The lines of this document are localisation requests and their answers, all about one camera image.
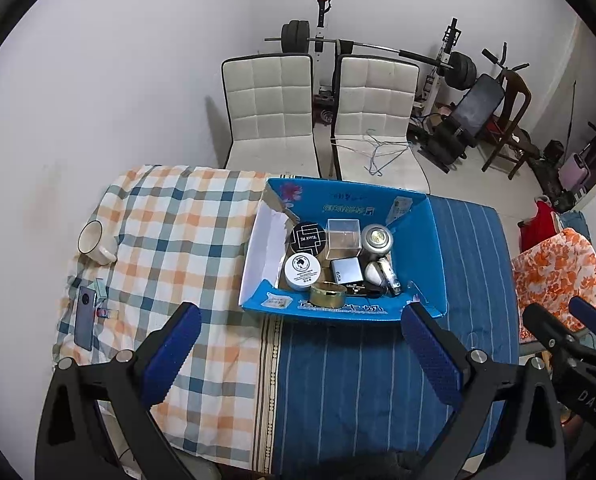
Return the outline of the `black patterned round tin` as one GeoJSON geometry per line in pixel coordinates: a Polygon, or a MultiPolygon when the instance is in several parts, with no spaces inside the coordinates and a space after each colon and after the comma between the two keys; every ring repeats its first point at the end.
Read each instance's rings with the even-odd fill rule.
{"type": "Polygon", "coordinates": [[[294,254],[304,252],[313,257],[319,257],[325,248],[327,235],[319,223],[300,222],[292,228],[288,242],[294,254]]]}

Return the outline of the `white oval mouse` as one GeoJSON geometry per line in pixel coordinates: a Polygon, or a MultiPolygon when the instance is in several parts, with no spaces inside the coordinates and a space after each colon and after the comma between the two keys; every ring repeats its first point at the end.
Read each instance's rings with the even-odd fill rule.
{"type": "Polygon", "coordinates": [[[370,261],[364,268],[364,281],[367,283],[372,284],[376,287],[385,287],[386,286],[386,278],[385,274],[382,270],[382,266],[380,263],[375,261],[370,261]]]}

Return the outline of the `silver round tin can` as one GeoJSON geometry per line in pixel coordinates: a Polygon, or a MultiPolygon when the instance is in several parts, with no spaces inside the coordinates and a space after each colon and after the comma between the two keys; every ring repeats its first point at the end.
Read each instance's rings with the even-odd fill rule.
{"type": "Polygon", "coordinates": [[[394,246],[391,230],[381,224],[369,224],[361,232],[361,252],[368,260],[386,257],[394,246]]]}

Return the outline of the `left white padded chair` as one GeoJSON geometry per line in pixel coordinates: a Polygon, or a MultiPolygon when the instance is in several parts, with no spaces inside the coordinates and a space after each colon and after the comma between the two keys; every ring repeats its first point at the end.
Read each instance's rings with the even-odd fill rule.
{"type": "Polygon", "coordinates": [[[257,54],[221,65],[231,146],[225,167],[319,177],[307,54],[257,54]]]}

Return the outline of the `pink small suitcase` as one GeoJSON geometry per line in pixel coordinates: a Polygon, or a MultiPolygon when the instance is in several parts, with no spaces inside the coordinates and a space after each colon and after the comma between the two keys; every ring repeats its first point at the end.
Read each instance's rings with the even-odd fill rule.
{"type": "Polygon", "coordinates": [[[576,194],[590,176],[590,169],[584,159],[574,153],[566,159],[563,166],[558,170],[558,177],[563,189],[576,194]]]}

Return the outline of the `brown wooden chair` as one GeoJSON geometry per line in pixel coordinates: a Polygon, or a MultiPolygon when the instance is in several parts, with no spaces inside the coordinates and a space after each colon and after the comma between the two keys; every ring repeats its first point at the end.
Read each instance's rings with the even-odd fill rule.
{"type": "Polygon", "coordinates": [[[481,170],[486,171],[497,158],[502,158],[513,164],[507,175],[507,179],[512,180],[522,165],[540,157],[539,149],[519,125],[531,103],[532,94],[517,70],[504,68],[496,80],[504,90],[503,107],[501,114],[493,114],[480,132],[482,140],[492,146],[492,152],[481,170]]]}

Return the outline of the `clear acrylic cube box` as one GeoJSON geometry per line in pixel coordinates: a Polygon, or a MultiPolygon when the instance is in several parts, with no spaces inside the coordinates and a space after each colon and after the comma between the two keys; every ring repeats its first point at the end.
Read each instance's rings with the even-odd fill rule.
{"type": "Polygon", "coordinates": [[[328,219],[326,235],[328,260],[356,257],[360,254],[361,230],[358,219],[328,219]]]}

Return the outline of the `colourful small card box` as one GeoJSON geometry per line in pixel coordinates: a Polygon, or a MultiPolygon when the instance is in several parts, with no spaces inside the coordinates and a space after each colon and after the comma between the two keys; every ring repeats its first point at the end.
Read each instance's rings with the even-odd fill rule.
{"type": "Polygon", "coordinates": [[[394,268],[392,267],[389,259],[387,257],[379,258],[376,261],[380,273],[383,274],[385,287],[391,296],[399,296],[402,293],[402,286],[398,279],[397,274],[394,273],[394,268]]]}

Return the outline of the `orange white floral cushion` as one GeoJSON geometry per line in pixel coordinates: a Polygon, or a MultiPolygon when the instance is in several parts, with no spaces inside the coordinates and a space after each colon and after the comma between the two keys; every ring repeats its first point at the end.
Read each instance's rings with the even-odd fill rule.
{"type": "Polygon", "coordinates": [[[571,297],[596,309],[596,252],[586,237],[571,228],[521,252],[512,259],[519,310],[540,304],[565,312],[571,297]]]}

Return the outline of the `white round labelled tin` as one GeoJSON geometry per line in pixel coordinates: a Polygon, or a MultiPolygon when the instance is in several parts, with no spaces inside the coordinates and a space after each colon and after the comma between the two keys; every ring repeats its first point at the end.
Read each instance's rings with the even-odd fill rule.
{"type": "Polygon", "coordinates": [[[296,252],[284,264],[284,277],[290,289],[304,292],[314,285],[322,273],[318,258],[308,252],[296,252]]]}

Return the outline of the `barbell with black plates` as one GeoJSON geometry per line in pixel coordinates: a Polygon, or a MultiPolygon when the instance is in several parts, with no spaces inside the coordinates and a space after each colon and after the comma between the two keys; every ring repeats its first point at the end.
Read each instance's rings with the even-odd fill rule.
{"type": "Polygon", "coordinates": [[[355,47],[395,54],[405,60],[435,67],[437,74],[444,79],[446,85],[455,90],[463,91],[472,88],[478,77],[473,60],[466,54],[454,50],[462,34],[458,29],[456,18],[444,32],[439,54],[435,58],[378,44],[326,38],[322,34],[311,37],[310,34],[310,25],[307,21],[292,20],[282,26],[281,36],[266,37],[263,41],[279,42],[283,53],[308,53],[312,44],[315,48],[323,47],[323,44],[337,44],[339,55],[351,54],[355,47]]]}

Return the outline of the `right white padded chair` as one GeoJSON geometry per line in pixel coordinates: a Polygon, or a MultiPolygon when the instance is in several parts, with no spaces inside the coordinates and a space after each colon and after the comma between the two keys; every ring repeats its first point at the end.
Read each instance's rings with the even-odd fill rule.
{"type": "MultiPolygon", "coordinates": [[[[332,141],[360,136],[368,129],[375,129],[387,140],[408,140],[418,79],[416,65],[393,58],[349,54],[338,58],[336,75],[332,141]]],[[[412,143],[409,151],[383,170],[381,177],[366,172],[362,156],[333,147],[332,150],[340,180],[429,192],[428,180],[414,155],[412,143]]]]}

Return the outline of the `silver square lighter case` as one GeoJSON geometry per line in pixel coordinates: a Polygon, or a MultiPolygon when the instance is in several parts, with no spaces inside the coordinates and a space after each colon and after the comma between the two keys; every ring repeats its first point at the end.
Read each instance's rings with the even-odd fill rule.
{"type": "Polygon", "coordinates": [[[335,259],[330,262],[334,281],[339,285],[361,283],[363,270],[358,257],[335,259]]]}

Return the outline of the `black weight bench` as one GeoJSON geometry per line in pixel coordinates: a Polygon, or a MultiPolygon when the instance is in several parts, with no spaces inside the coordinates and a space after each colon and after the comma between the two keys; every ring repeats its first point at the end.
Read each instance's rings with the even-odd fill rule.
{"type": "Polygon", "coordinates": [[[448,174],[459,158],[465,158],[466,148],[476,146],[476,135],[484,128],[504,99],[499,82],[481,75],[452,112],[425,136],[418,150],[435,166],[448,174]]]}

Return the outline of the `gold round tin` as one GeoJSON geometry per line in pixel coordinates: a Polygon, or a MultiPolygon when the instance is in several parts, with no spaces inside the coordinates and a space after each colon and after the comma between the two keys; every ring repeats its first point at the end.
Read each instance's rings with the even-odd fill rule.
{"type": "Polygon", "coordinates": [[[316,282],[310,287],[309,301],[319,308],[340,309],[346,302],[347,289],[332,282],[316,282]]]}

